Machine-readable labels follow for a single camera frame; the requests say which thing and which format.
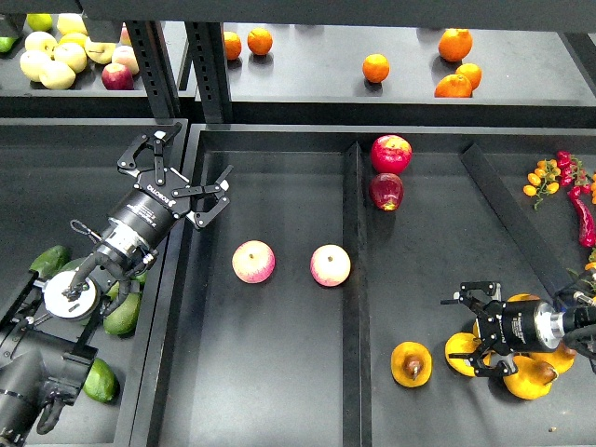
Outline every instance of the black tray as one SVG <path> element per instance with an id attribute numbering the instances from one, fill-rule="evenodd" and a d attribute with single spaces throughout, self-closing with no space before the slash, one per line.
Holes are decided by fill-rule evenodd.
<path id="1" fill-rule="evenodd" d="M 373 176 L 367 151 L 389 132 L 414 148 L 395 213 L 375 209 L 366 193 Z M 153 347 L 167 354 L 147 361 L 143 381 L 157 392 L 140 399 L 136 427 L 143 430 L 133 430 L 133 439 L 150 445 L 593 442 L 586 409 L 596 387 L 586 359 L 547 397 L 522 401 L 498 380 L 459 375 L 443 355 L 445 341 L 473 320 L 463 306 L 440 305 L 460 282 L 498 280 L 505 297 L 547 296 L 461 154 L 476 143 L 490 147 L 495 159 L 526 153 L 537 160 L 545 144 L 585 148 L 596 136 L 566 133 L 193 126 L 184 171 L 212 181 L 236 164 L 231 203 L 208 231 L 179 234 L 168 336 L 159 335 L 162 345 Z M 363 154 L 354 161 L 359 147 Z M 255 286 L 241 283 L 231 267 L 234 249 L 252 238 L 269 243 L 278 257 L 273 276 Z M 357 266 L 335 290 L 316 286 L 307 266 L 313 249 L 328 242 L 343 243 Z M 389 368 L 391 351 L 406 340 L 425 344 L 435 360 L 429 383 L 418 389 L 397 385 Z"/>
<path id="2" fill-rule="evenodd" d="M 92 242 L 73 232 L 70 220 L 100 231 L 108 224 L 107 212 L 133 183 L 117 172 L 115 162 L 135 136 L 159 126 L 154 120 L 4 120 L 0 128 L 0 278 L 8 293 L 49 247 L 65 245 L 73 259 L 91 252 Z M 176 140 L 174 155 L 167 155 L 172 166 L 180 164 L 184 133 Z M 100 327 L 92 339 L 98 357 L 114 368 L 122 386 L 117 402 L 101 404 L 81 392 L 56 428 L 45 436 L 32 430 L 28 445 L 129 444 L 161 266 L 160 259 L 149 273 L 134 336 L 108 335 Z M 74 340 L 83 326 L 53 318 L 40 330 Z"/>

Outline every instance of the yellow cherry tomato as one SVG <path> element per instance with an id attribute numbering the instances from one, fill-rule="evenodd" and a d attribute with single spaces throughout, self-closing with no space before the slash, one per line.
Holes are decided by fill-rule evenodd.
<path id="1" fill-rule="evenodd" d="M 532 185 L 530 184 L 526 184 L 523 187 L 523 193 L 526 194 L 527 196 L 535 196 L 536 195 L 536 188 L 534 188 Z"/>
<path id="2" fill-rule="evenodd" d="M 536 174 L 531 172 L 528 174 L 528 182 L 530 182 L 530 184 L 533 186 L 538 186 L 542 183 L 542 180 L 540 180 L 540 177 L 538 177 Z"/>
<path id="3" fill-rule="evenodd" d="M 555 194 L 557 191 L 559 191 L 559 184 L 556 182 L 548 184 L 547 191 L 549 191 L 549 194 Z"/>

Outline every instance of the orange fruit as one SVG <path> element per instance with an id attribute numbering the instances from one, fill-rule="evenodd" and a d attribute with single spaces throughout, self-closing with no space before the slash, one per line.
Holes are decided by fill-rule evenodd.
<path id="1" fill-rule="evenodd" d="M 382 54 L 371 54 L 362 63 L 362 72 L 369 82 L 382 82 L 389 75 L 389 61 Z"/>
<path id="2" fill-rule="evenodd" d="M 447 74 L 435 88 L 435 98 L 469 98 L 472 84 L 462 74 Z"/>
<path id="3" fill-rule="evenodd" d="M 257 56 L 264 56 L 273 46 L 273 36 L 265 28 L 254 28 L 249 33 L 249 48 Z"/>
<path id="4" fill-rule="evenodd" d="M 242 51 L 242 42 L 238 34 L 231 31 L 223 32 L 223 42 L 225 43 L 225 58 L 234 61 L 240 56 Z"/>
<path id="5" fill-rule="evenodd" d="M 475 90 L 480 84 L 482 79 L 482 70 L 475 63 L 464 63 L 457 67 L 455 70 L 456 75 L 464 75 L 469 83 L 472 85 L 472 90 Z"/>
<path id="6" fill-rule="evenodd" d="M 472 49 L 472 34 L 464 28 L 450 28 L 439 41 L 439 54 L 449 62 L 464 59 Z"/>

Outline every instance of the yellow apple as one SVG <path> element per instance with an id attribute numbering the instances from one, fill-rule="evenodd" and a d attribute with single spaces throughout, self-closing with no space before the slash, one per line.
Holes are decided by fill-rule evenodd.
<path id="1" fill-rule="evenodd" d="M 317 283 L 325 287 L 338 286 L 350 274 L 350 257 L 338 245 L 323 245 L 310 259 L 310 273 Z"/>
<path id="2" fill-rule="evenodd" d="M 87 54 L 78 44 L 61 44 L 54 48 L 54 61 L 66 63 L 75 73 L 87 67 Z"/>
<path id="3" fill-rule="evenodd" d="M 114 54 L 115 44 L 108 42 L 93 42 L 87 38 L 85 41 L 85 52 L 89 58 L 97 63 L 105 65 L 112 61 L 112 54 Z"/>
<path id="4" fill-rule="evenodd" d="M 66 90 L 75 82 L 76 74 L 65 62 L 49 61 L 41 66 L 39 80 L 52 90 Z"/>
<path id="5" fill-rule="evenodd" d="M 54 48 L 58 45 L 54 36 L 43 31 L 35 31 L 25 39 L 25 49 L 38 49 L 45 52 L 50 58 L 54 53 Z"/>
<path id="6" fill-rule="evenodd" d="M 39 74 L 41 73 L 41 67 L 44 63 L 50 61 L 51 58 L 46 52 L 39 49 L 30 49 L 20 56 L 20 69 L 32 81 L 40 82 Z"/>
<path id="7" fill-rule="evenodd" d="M 114 53 L 112 54 L 112 63 L 121 63 L 122 65 L 126 65 L 133 75 L 139 72 L 139 64 L 137 63 L 137 58 L 134 55 L 134 50 L 132 47 L 127 45 L 117 47 L 114 50 Z"/>
<path id="8" fill-rule="evenodd" d="M 240 245 L 232 256 L 232 268 L 236 276 L 249 284 L 263 282 L 271 276 L 276 257 L 267 244 L 249 240 Z"/>
<path id="9" fill-rule="evenodd" d="M 59 14 L 56 28 L 58 28 L 58 31 L 60 31 L 62 35 L 67 35 L 69 33 L 82 33 L 88 35 L 83 18 L 78 14 Z"/>

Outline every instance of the red pepper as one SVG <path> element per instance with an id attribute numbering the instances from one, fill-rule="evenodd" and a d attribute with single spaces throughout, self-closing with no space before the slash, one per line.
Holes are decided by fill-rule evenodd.
<path id="1" fill-rule="evenodd" d="M 567 193 L 579 218 L 579 244 L 583 247 L 594 247 L 596 245 L 596 229 L 594 219 L 589 213 L 588 207 L 572 191 Z"/>

